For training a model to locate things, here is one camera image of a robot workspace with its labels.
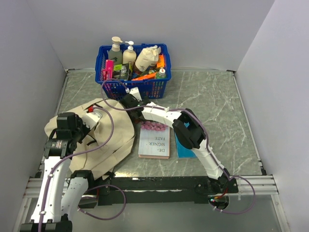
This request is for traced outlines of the beige canvas backpack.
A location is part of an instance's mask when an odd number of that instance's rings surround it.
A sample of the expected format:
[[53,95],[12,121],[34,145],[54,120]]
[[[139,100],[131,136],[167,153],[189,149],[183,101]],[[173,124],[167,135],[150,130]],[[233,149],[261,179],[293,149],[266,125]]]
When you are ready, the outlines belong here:
[[[106,102],[99,98],[68,111],[82,117],[90,106],[102,107],[111,114],[114,131],[111,139],[100,149],[73,157],[70,171],[91,170],[95,179],[100,177],[105,179],[107,172],[112,171],[120,161],[130,154],[135,139],[135,130],[126,111],[110,108],[106,105]],[[101,120],[83,139],[83,142],[77,144],[76,153],[94,149],[102,145],[110,136],[112,129],[110,118],[102,110],[99,110],[99,112],[102,114]]]

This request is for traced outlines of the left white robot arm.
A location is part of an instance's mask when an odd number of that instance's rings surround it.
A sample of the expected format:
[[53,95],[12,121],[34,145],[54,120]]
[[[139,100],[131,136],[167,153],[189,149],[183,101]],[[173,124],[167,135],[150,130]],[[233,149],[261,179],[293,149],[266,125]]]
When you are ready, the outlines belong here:
[[78,171],[64,193],[66,174],[77,144],[90,133],[102,118],[98,111],[78,116],[61,113],[56,127],[44,147],[44,174],[35,210],[28,223],[21,224],[22,232],[71,232],[72,215],[84,194],[95,190],[91,171]]

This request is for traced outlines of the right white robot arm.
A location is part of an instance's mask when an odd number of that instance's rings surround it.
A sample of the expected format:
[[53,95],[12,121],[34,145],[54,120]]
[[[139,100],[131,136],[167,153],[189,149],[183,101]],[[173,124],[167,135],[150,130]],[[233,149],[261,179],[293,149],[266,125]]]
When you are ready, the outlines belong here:
[[120,103],[135,118],[159,122],[173,128],[181,145],[195,154],[203,165],[210,194],[238,193],[235,178],[212,154],[208,135],[201,122],[190,109],[168,109],[149,100],[138,100],[132,94],[126,94]]

